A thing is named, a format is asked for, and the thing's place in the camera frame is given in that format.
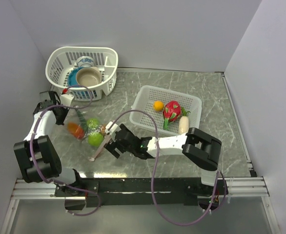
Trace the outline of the red orange fake fruit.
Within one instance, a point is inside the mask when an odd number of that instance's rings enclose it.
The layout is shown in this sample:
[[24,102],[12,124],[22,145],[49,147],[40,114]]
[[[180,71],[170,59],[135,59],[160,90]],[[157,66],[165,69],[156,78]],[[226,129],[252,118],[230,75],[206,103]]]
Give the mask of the red orange fake fruit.
[[85,136],[83,128],[73,122],[69,122],[67,124],[67,129],[69,133],[73,135],[76,139],[83,139]]

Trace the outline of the clear zip top bag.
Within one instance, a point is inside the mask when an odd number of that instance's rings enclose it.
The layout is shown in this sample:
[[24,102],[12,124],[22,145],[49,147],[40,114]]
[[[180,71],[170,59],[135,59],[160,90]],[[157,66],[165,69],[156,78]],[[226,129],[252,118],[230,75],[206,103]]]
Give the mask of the clear zip top bag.
[[88,143],[95,150],[89,158],[94,162],[102,153],[105,139],[106,125],[96,117],[88,117],[86,113],[75,109],[76,120],[69,120],[66,124],[67,131],[75,139]]

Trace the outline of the red fake dragon fruit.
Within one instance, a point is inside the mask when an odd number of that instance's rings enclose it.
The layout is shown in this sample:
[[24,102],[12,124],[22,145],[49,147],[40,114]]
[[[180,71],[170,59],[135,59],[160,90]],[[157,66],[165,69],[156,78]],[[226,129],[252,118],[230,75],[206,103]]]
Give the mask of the red fake dragon fruit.
[[175,122],[182,112],[180,104],[172,100],[167,103],[163,110],[163,129],[168,130],[169,124]]

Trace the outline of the white fake radish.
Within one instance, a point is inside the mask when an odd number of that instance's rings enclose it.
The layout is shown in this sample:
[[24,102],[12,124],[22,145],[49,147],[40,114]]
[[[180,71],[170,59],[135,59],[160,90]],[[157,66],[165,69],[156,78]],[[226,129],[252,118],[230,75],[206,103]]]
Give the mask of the white fake radish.
[[184,134],[188,132],[188,129],[189,129],[189,119],[187,116],[182,116],[179,120],[178,133]]

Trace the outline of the brown fake kiwi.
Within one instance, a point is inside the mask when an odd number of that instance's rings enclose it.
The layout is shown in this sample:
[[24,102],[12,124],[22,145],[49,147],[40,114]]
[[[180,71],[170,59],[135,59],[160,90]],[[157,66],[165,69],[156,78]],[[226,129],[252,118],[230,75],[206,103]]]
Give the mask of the brown fake kiwi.
[[100,126],[100,132],[101,132],[102,134],[106,134],[105,130],[106,130],[106,125],[101,125],[101,126]]

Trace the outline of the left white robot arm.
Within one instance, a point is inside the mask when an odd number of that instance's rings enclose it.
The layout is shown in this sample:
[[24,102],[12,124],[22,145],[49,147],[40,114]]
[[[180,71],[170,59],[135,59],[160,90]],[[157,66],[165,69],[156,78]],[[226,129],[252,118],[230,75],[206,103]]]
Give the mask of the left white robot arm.
[[74,96],[55,91],[40,93],[41,101],[33,111],[34,122],[29,134],[14,144],[14,153],[27,183],[54,183],[64,193],[73,196],[83,192],[84,184],[75,169],[62,168],[61,160],[49,135],[54,125],[64,125]]

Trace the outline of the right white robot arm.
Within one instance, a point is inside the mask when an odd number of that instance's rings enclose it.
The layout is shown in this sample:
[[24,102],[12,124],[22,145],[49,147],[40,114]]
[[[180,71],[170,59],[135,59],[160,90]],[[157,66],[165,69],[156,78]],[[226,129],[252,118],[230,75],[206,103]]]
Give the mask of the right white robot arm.
[[114,157],[129,152],[142,160],[157,156],[184,155],[201,169],[200,188],[205,194],[212,194],[218,187],[217,176],[222,142],[198,128],[189,128],[177,136],[142,137],[135,136],[124,124],[108,123],[105,129],[108,142],[104,148]]

